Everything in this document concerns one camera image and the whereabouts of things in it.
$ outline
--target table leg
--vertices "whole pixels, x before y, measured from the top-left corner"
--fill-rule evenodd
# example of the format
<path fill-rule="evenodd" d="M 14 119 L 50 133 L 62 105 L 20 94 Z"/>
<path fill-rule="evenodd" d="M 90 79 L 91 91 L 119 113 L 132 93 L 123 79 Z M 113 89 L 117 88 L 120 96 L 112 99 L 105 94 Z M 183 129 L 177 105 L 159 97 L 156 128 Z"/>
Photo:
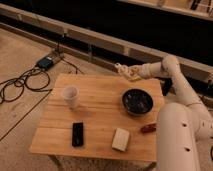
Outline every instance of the table leg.
<path fill-rule="evenodd" d="M 146 168 L 143 169 L 143 171 L 151 171 L 156 167 L 156 163 L 152 162 L 150 163 Z"/>
<path fill-rule="evenodd" d="M 48 155 L 48 156 L 53 161 L 53 163 L 55 163 L 55 165 L 58 167 L 59 171 L 63 171 L 64 170 L 62 165 L 61 165 L 61 163 L 60 163 L 60 161 L 57 159 L 56 156 L 54 156 L 54 155 Z"/>

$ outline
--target concrete floor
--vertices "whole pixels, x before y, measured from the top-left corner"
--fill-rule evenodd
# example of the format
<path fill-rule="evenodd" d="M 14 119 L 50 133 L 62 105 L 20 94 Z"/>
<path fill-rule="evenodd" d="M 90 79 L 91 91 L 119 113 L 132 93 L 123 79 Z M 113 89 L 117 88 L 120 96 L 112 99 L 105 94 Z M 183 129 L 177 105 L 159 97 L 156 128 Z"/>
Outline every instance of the concrete floor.
<path fill-rule="evenodd" d="M 24 71 L 32 68 L 35 62 L 48 54 L 50 50 L 47 46 L 0 29 L 0 82 L 17 77 Z M 114 72 L 73 56 L 65 54 L 65 58 L 77 65 L 86 74 L 116 75 Z M 49 87 L 53 87 L 59 73 L 70 73 L 72 71 L 73 68 L 67 64 L 63 62 L 58 63 L 48 72 L 51 77 Z M 32 80 L 32 85 L 42 84 L 42 80 L 43 78 L 36 78 Z M 13 96 L 14 91 L 13 89 L 8 90 L 9 95 Z M 0 137 L 43 96 L 44 93 L 25 91 L 19 100 L 0 105 Z M 173 95 L 166 97 L 167 102 L 174 100 L 175 97 Z M 0 142 L 0 171 L 57 170 L 57 167 L 47 156 L 30 154 L 28 151 L 46 101 L 47 99 L 30 112 L 30 114 Z M 201 168 L 203 171 L 213 170 L 213 163 L 209 156 L 209 149 L 212 144 L 212 141 L 198 143 Z M 147 163 L 142 162 L 76 157 L 59 157 L 59 160 L 64 169 L 69 171 L 133 171 L 142 170 L 142 168 L 147 165 Z"/>

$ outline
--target black remote control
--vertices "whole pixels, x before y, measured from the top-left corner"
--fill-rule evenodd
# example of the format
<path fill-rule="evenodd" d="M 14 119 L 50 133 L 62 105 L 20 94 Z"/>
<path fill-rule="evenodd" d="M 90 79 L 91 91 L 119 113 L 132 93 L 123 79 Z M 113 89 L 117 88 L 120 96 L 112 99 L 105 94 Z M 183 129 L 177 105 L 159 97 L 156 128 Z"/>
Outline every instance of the black remote control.
<path fill-rule="evenodd" d="M 84 145 L 84 125 L 83 122 L 73 123 L 72 126 L 72 146 L 80 147 Z"/>

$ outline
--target power strip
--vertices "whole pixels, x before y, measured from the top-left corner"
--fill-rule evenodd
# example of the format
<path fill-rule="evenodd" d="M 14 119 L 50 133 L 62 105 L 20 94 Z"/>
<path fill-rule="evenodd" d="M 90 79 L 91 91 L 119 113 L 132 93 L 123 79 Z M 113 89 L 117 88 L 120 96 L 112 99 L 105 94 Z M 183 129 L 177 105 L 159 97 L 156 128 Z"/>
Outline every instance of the power strip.
<path fill-rule="evenodd" d="M 53 50 L 48 55 L 44 56 L 39 61 L 37 61 L 36 67 L 39 67 L 47 71 L 63 58 L 64 58 L 63 53 Z"/>

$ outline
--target small red object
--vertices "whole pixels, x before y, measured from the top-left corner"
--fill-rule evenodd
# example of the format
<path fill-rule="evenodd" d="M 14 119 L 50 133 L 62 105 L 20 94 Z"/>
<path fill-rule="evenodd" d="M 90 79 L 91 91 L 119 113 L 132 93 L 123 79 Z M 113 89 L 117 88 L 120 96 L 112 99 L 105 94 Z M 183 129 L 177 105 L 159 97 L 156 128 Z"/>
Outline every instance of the small red object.
<path fill-rule="evenodd" d="M 145 125 L 141 128 L 141 132 L 143 134 L 146 134 L 146 133 L 150 133 L 150 132 L 155 132 L 156 131 L 156 123 L 154 124 L 148 124 L 148 125 Z"/>

